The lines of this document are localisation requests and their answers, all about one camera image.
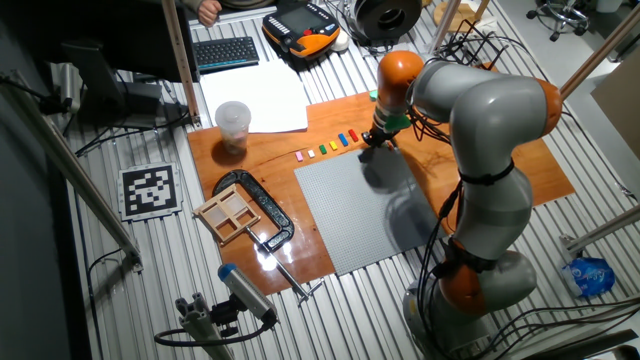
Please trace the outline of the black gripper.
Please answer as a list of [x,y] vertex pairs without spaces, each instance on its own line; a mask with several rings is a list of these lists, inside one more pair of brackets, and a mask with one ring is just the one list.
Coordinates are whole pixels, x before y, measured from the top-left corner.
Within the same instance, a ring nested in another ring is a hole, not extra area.
[[377,140],[380,139],[380,147],[392,149],[391,139],[398,133],[398,130],[386,130],[383,125],[373,123],[369,131],[362,133],[362,139],[371,148],[377,147]]

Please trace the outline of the person's hand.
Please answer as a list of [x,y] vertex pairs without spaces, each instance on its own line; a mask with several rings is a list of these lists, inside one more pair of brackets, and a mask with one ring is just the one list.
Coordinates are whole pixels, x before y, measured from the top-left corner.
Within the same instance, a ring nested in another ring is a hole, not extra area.
[[212,27],[216,22],[222,5],[218,0],[203,0],[197,9],[199,22],[205,27]]

